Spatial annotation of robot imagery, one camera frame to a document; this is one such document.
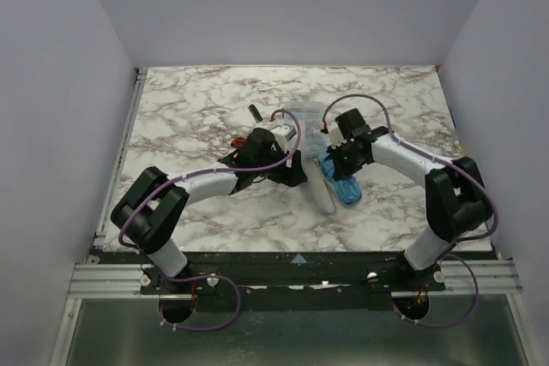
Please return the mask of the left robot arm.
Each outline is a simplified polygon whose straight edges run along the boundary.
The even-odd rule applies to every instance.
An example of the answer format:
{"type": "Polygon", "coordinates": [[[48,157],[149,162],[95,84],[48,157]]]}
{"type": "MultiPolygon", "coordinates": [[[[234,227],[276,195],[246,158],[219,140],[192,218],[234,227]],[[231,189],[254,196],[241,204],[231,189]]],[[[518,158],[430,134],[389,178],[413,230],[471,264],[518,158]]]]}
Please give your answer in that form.
{"type": "Polygon", "coordinates": [[[172,234],[187,206],[220,195],[234,195],[263,177],[288,187],[306,181],[300,166],[299,132],[294,126],[255,128],[211,168],[168,175],[145,169],[111,212],[111,222],[130,246],[161,272],[177,277],[188,265],[172,234]]]}

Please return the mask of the blue folding umbrella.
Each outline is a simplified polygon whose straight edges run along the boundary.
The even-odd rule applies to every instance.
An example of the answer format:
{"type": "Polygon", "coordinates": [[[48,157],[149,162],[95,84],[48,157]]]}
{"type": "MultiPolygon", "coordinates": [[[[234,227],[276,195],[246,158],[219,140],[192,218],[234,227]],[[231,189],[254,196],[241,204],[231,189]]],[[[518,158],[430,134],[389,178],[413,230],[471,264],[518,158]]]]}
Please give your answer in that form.
{"type": "Polygon", "coordinates": [[[335,197],[345,207],[352,207],[362,199],[362,189],[355,177],[335,179],[335,163],[329,155],[318,160],[324,181],[335,193],[335,197]]]}

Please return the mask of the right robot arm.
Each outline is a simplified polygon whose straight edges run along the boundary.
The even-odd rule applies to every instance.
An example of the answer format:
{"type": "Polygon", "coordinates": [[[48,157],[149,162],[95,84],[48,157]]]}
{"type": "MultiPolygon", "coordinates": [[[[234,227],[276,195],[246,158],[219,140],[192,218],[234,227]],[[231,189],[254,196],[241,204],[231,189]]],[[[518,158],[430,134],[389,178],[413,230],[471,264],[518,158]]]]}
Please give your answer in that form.
{"type": "Polygon", "coordinates": [[[353,176],[365,165],[379,164],[399,172],[425,190],[427,227],[402,252],[410,271],[432,267],[462,235],[493,218],[494,207],[469,157],[438,157],[397,136],[390,125],[372,128],[357,109],[346,111],[322,132],[334,162],[334,179],[353,176]]]}

